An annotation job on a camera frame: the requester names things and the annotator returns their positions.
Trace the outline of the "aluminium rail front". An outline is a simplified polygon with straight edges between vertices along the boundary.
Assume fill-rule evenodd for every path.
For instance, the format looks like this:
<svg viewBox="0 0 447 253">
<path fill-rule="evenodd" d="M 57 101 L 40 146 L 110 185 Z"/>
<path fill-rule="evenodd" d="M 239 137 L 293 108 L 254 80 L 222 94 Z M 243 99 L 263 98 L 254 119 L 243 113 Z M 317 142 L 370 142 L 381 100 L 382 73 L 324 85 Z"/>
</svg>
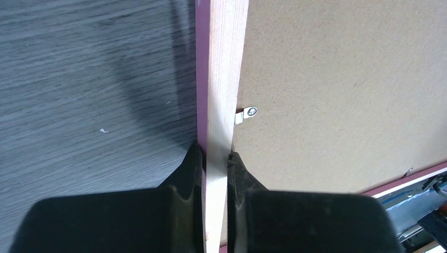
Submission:
<svg viewBox="0 0 447 253">
<path fill-rule="evenodd" d="M 446 173 L 378 198 L 402 252 L 446 252 Z"/>
</svg>

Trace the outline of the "silver frame turn clip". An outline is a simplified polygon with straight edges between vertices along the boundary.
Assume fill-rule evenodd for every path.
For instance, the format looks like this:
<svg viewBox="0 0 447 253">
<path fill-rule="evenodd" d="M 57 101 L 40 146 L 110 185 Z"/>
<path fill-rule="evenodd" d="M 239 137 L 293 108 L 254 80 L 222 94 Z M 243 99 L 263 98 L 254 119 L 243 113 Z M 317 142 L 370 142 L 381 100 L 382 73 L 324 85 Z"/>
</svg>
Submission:
<svg viewBox="0 0 447 253">
<path fill-rule="evenodd" d="M 256 106 L 249 106 L 239 110 L 235 114 L 235 125 L 243 123 L 245 119 L 254 117 L 257 114 L 257 111 L 258 109 Z"/>
<path fill-rule="evenodd" d="M 407 176 L 409 176 L 412 173 L 412 171 L 413 171 L 413 168 L 409 168 L 407 170 L 407 172 L 405 174 L 403 174 L 402 178 L 406 178 Z"/>
</svg>

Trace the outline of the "pink wooden picture frame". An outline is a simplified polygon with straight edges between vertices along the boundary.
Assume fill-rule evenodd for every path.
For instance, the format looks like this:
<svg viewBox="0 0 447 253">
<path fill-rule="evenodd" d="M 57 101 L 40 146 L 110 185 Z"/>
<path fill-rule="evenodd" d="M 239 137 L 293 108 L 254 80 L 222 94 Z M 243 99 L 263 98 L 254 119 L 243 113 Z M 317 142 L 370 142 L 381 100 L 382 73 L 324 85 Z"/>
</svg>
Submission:
<svg viewBox="0 0 447 253">
<path fill-rule="evenodd" d="M 227 159 L 234 149 L 235 114 L 243 109 L 238 107 L 238 92 L 250 2 L 196 1 L 198 139 L 207 155 L 206 252 L 218 252 L 223 239 Z M 432 165 L 382 184 L 391 190 L 402 179 L 434 172 Z M 380 185 L 364 191 L 379 193 Z"/>
</svg>

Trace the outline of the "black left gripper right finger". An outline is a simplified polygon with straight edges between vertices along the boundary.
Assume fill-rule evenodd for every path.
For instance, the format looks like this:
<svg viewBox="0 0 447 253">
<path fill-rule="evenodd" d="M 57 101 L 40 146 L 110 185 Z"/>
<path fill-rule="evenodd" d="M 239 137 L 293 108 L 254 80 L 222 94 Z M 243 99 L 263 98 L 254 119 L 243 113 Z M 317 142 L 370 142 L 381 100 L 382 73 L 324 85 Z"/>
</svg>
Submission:
<svg viewBox="0 0 447 253">
<path fill-rule="evenodd" d="M 400 252 L 392 223 L 369 196 L 268 190 L 228 158 L 228 252 Z"/>
</svg>

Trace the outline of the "brown cardboard backing board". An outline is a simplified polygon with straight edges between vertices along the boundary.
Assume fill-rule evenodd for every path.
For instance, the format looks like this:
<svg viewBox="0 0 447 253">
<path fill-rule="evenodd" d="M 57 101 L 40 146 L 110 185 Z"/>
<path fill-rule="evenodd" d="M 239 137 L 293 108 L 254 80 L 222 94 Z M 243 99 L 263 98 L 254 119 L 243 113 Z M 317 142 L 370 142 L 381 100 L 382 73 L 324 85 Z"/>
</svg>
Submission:
<svg viewBox="0 0 447 253">
<path fill-rule="evenodd" d="M 362 192 L 446 160 L 446 1 L 251 1 L 234 150 L 267 188 Z"/>
</svg>

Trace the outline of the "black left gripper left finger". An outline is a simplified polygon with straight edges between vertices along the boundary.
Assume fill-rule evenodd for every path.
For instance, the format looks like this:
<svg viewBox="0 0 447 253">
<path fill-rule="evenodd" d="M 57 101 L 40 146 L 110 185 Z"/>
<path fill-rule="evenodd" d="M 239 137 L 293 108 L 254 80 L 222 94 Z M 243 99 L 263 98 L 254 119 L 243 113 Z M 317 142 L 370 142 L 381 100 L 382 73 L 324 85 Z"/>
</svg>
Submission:
<svg viewBox="0 0 447 253">
<path fill-rule="evenodd" d="M 203 252 L 202 151 L 155 188 L 36 202 L 10 252 Z"/>
</svg>

